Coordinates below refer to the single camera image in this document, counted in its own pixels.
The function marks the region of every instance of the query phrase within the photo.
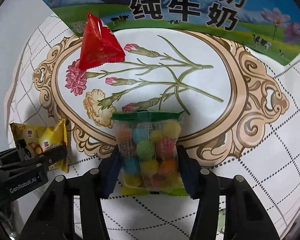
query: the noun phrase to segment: red triangular package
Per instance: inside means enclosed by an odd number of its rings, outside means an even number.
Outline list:
[[[125,53],[109,27],[98,17],[88,13],[79,69],[87,70],[107,62],[122,62],[124,58]]]

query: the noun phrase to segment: silver screw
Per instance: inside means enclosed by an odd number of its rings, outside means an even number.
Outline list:
[[[90,170],[91,175],[96,175],[98,173],[99,173],[99,170],[97,168],[93,168],[93,169]]]
[[[235,179],[239,182],[243,182],[244,181],[244,177],[242,177],[241,175],[237,175],[235,176]]]
[[[65,178],[64,176],[58,175],[58,176],[56,176],[55,180],[56,180],[57,182],[61,182],[61,181],[63,181],[64,178]]]
[[[203,175],[208,175],[210,173],[210,171],[208,169],[201,169],[201,174]]]

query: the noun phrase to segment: yellow wrapper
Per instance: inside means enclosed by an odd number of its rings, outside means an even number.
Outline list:
[[[10,124],[15,144],[19,140],[26,142],[25,159],[34,158],[37,154],[60,146],[67,145],[66,120],[62,119],[55,126],[35,126],[19,123]],[[49,167],[50,170],[60,169],[68,173],[66,160],[61,160]]]

